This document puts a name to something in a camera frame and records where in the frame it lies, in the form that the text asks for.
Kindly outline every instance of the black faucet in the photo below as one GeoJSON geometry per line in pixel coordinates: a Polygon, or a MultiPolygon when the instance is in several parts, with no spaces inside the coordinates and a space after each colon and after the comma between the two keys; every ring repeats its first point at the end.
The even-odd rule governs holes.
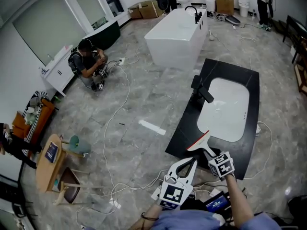
{"type": "Polygon", "coordinates": [[[196,99],[204,98],[208,103],[214,101],[214,97],[208,92],[207,89],[202,85],[201,76],[195,75],[193,82],[191,84],[191,88],[196,91],[196,99]]]}
{"type": "Polygon", "coordinates": [[[193,8],[195,9],[196,13],[195,13],[195,24],[198,23],[198,21],[200,21],[201,17],[202,17],[202,12],[197,13],[197,9],[194,6],[187,6],[184,10],[186,11],[187,8],[193,8]]]}

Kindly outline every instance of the black countertop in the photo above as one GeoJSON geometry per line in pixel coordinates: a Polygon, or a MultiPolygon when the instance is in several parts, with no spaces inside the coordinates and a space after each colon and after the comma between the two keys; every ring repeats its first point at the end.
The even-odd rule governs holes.
{"type": "MultiPolygon", "coordinates": [[[[228,151],[234,159],[235,175],[237,179],[243,180],[253,150],[258,113],[259,113],[259,73],[231,65],[221,61],[206,59],[200,76],[203,79],[203,86],[209,89],[211,81],[215,78],[222,78],[244,85],[249,91],[248,115],[243,137],[237,142],[228,142],[215,137],[210,137],[209,147],[216,152],[228,151]]],[[[198,166],[201,169],[209,169],[208,161],[201,149],[187,151],[186,149],[198,140],[203,133],[197,127],[197,120],[201,114],[204,99],[195,101],[193,97],[186,107],[186,110],[178,124],[174,135],[166,148],[166,152],[180,159],[195,156],[198,158],[198,166]]]]}

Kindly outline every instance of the device screen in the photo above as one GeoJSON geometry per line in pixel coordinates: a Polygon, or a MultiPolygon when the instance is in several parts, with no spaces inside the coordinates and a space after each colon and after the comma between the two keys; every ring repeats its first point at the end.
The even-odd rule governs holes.
{"type": "Polygon", "coordinates": [[[206,207],[209,212],[215,212],[220,208],[223,208],[225,205],[228,204],[227,199],[222,195],[216,200],[212,201],[211,203],[207,204],[206,207]]]}

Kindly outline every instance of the marble floor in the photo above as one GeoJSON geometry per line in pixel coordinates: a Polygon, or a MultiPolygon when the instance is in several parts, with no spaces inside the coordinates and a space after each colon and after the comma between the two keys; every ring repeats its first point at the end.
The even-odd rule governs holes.
{"type": "MultiPolygon", "coordinates": [[[[161,19],[129,22],[121,28],[117,42],[106,50],[109,60],[128,56],[129,62],[133,63],[137,60],[135,52],[141,46],[137,53],[139,60],[123,66],[130,81],[130,94],[106,131],[105,156],[113,183],[140,188],[176,162],[175,157],[164,151],[192,93],[193,76],[199,73],[206,58],[238,63],[260,73],[259,120],[271,128],[273,141],[265,170],[253,179],[238,182],[239,186],[246,188],[245,193],[255,213],[267,211],[290,217],[287,199],[307,194],[307,98],[297,90],[290,41],[287,39],[286,43],[282,43],[280,34],[252,26],[235,31],[229,23],[208,18],[209,27],[220,42],[211,42],[207,37],[194,70],[164,68],[153,63],[144,40],[144,36],[161,19]],[[240,41],[238,34],[255,41],[240,41]],[[166,134],[160,135],[143,127],[139,124],[140,120],[166,130],[166,134]]],[[[241,19],[242,22],[255,24],[251,18],[241,19]]],[[[63,135],[65,139],[76,134],[90,142],[92,152],[85,159],[68,156],[65,165],[90,172],[89,176],[80,176],[79,179],[84,184],[101,185],[101,188],[81,189],[76,204],[54,206],[52,203],[57,194],[39,192],[35,186],[35,171],[25,166],[22,185],[27,200],[33,202],[29,211],[38,215],[34,217],[34,222],[39,230],[76,230],[79,223],[97,230],[127,229],[154,202],[151,194],[158,182],[144,190],[126,189],[117,193],[120,208],[110,215],[103,213],[110,211],[110,196],[97,195],[107,195],[113,188],[103,156],[103,138],[108,120],[128,94],[125,74],[113,68],[103,92],[91,92],[76,79],[67,88],[66,94],[60,103],[56,103],[59,111],[53,116],[43,142],[52,133],[63,135]],[[76,211],[83,206],[89,208],[78,212],[77,223],[76,211]]],[[[270,144],[270,132],[261,126],[246,177],[254,176],[263,168],[270,144]]],[[[197,170],[194,183],[214,181],[216,178],[208,172],[197,170]]],[[[202,189],[212,190],[208,186],[202,189]]],[[[205,191],[197,192],[197,198],[208,197],[205,191]]]]}

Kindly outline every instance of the blue shirt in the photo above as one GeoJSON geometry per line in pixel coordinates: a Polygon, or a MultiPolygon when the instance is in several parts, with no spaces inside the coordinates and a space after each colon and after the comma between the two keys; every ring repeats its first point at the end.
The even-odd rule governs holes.
{"type": "MultiPolygon", "coordinates": [[[[151,230],[218,230],[224,222],[217,214],[202,210],[163,211],[151,230]]],[[[240,230],[280,230],[278,224],[262,213],[245,222],[240,230]]]]}

